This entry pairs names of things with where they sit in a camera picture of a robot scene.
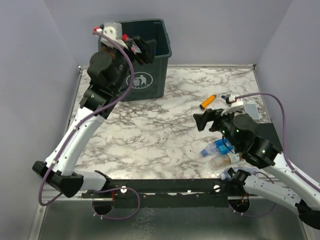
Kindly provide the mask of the red cap water bottle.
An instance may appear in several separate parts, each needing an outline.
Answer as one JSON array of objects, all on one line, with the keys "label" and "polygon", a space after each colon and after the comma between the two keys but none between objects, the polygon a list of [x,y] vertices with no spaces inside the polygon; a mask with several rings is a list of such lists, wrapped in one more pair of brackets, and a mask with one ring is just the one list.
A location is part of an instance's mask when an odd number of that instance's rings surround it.
[{"label": "red cap water bottle", "polygon": [[122,41],[131,49],[131,51],[135,54],[141,54],[142,51],[138,47],[138,45],[135,43],[135,41],[130,38],[127,34],[124,34],[122,36]]}]

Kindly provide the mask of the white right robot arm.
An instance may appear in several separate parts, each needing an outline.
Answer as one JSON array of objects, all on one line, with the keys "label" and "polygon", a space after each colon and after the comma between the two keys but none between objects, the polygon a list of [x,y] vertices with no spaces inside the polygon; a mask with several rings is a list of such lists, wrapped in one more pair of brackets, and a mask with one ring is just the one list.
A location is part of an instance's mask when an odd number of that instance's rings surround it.
[{"label": "white right robot arm", "polygon": [[195,113],[193,118],[198,131],[203,131],[212,122],[210,132],[220,132],[234,150],[250,165],[263,170],[282,181],[286,187],[269,183],[244,170],[232,176],[229,189],[240,196],[244,192],[266,198],[293,213],[308,226],[320,228],[320,195],[291,169],[285,160],[284,151],[259,133],[262,124],[248,114],[223,114],[223,109],[207,109]]}]

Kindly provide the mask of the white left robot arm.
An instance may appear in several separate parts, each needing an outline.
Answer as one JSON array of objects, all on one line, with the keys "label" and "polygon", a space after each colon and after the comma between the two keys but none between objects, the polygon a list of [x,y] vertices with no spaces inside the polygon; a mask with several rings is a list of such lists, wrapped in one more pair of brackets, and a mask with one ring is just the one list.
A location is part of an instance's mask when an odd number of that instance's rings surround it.
[{"label": "white left robot arm", "polygon": [[106,46],[93,54],[87,73],[90,77],[76,116],[59,145],[44,161],[36,161],[32,170],[51,187],[68,198],[82,190],[93,190],[106,197],[111,190],[109,178],[99,171],[75,171],[76,163],[93,133],[108,118],[115,104],[129,93],[122,86],[127,75],[134,76],[133,63],[151,64],[155,59],[157,41],[135,36],[119,45]]}]

